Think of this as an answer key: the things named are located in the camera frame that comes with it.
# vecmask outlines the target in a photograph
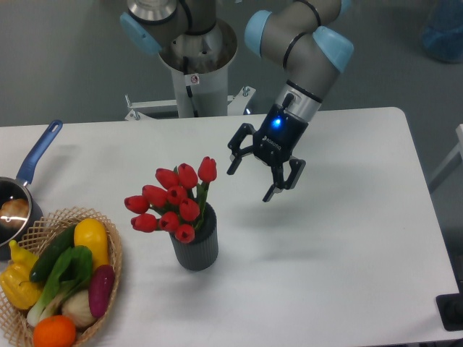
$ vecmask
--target woven basket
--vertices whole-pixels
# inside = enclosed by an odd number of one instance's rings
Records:
[[[40,255],[43,250],[50,244],[50,241],[64,229],[72,224],[79,223],[86,218],[95,218],[102,222],[106,227],[108,235],[109,259],[114,269],[116,278],[109,299],[109,306],[102,318],[95,324],[87,328],[83,333],[77,334],[77,339],[73,346],[81,346],[87,342],[104,323],[111,307],[116,298],[117,287],[121,277],[122,268],[122,245],[116,227],[111,221],[101,213],[93,209],[77,208],[71,210],[57,210],[50,213],[48,217],[42,217],[34,223],[34,226],[27,230],[27,233],[18,242],[21,247],[30,250],[36,255]],[[26,314],[13,307],[0,287],[0,328],[4,331],[4,337],[13,346],[32,347],[33,346],[33,329],[28,325]]]

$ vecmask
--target ribbed vase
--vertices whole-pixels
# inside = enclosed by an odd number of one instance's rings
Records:
[[[195,239],[183,244],[170,234],[175,255],[180,265],[191,271],[201,271],[210,267],[217,259],[217,217],[208,203],[205,204],[204,222],[195,233]]]

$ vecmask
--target red tulip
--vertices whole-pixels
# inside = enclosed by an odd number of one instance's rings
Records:
[[[142,189],[142,195],[153,206],[163,208],[167,201],[167,192],[159,187],[146,185]]]
[[[173,186],[167,190],[167,201],[173,205],[179,205],[185,197],[187,197],[187,191],[184,187]]]
[[[174,173],[172,170],[168,170],[167,168],[157,169],[156,179],[159,181],[159,183],[161,183],[161,186],[166,189],[179,185],[179,175]]]
[[[182,224],[175,231],[175,238],[183,244],[189,244],[195,239],[195,229],[190,224]]]
[[[217,178],[216,161],[214,159],[210,159],[209,157],[204,157],[203,162],[197,171],[197,175],[205,183],[211,183],[214,181]]]
[[[174,233],[179,227],[179,224],[179,217],[172,211],[164,213],[159,220],[159,227],[169,233]]]
[[[193,222],[200,215],[199,205],[189,198],[180,202],[180,215],[187,222]]]
[[[150,207],[150,203],[142,195],[135,195],[133,197],[126,197],[124,199],[125,207],[134,213],[145,213]]]
[[[149,213],[143,213],[142,215],[132,218],[130,223],[135,230],[145,233],[152,233],[156,230],[156,226],[158,225],[156,217]]]
[[[188,164],[180,164],[179,166],[179,179],[180,184],[185,189],[193,189],[197,184],[197,174],[195,169],[189,166]]]

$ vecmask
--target saucepan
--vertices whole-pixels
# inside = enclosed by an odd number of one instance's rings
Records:
[[[27,229],[43,216],[27,185],[32,183],[38,160],[62,127],[60,120],[48,125],[22,162],[16,179],[0,177],[0,260],[11,258],[8,243],[19,241]]]

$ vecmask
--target orange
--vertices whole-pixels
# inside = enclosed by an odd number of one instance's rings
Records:
[[[35,347],[70,347],[75,341],[75,325],[65,316],[41,320],[34,329]]]

